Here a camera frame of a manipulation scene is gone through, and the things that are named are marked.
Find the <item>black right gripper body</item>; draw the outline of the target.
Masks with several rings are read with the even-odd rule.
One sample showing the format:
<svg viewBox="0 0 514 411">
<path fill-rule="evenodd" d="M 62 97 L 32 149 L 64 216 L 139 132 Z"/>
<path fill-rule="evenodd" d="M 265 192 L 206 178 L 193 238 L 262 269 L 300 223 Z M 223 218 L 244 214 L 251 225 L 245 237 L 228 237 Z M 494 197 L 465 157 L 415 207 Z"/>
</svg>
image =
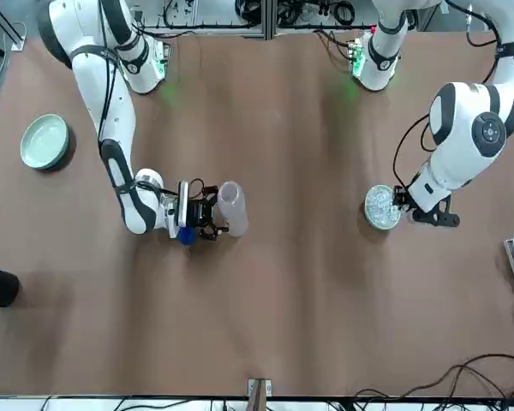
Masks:
<svg viewBox="0 0 514 411">
<path fill-rule="evenodd" d="M 213 224 L 215 200 L 199 199 L 189 201 L 189 226 L 205 228 Z"/>
</svg>

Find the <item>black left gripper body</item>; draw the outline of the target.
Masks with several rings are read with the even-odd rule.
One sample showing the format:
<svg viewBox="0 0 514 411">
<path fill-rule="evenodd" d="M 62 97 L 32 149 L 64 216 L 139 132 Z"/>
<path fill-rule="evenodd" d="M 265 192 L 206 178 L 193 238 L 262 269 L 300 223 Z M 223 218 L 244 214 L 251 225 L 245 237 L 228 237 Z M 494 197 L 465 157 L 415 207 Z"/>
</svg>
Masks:
<svg viewBox="0 0 514 411">
<path fill-rule="evenodd" d="M 408 211 L 411 209 L 411 197 L 406 187 L 395 185 L 392 189 L 392 204 L 400 211 Z"/>
</svg>

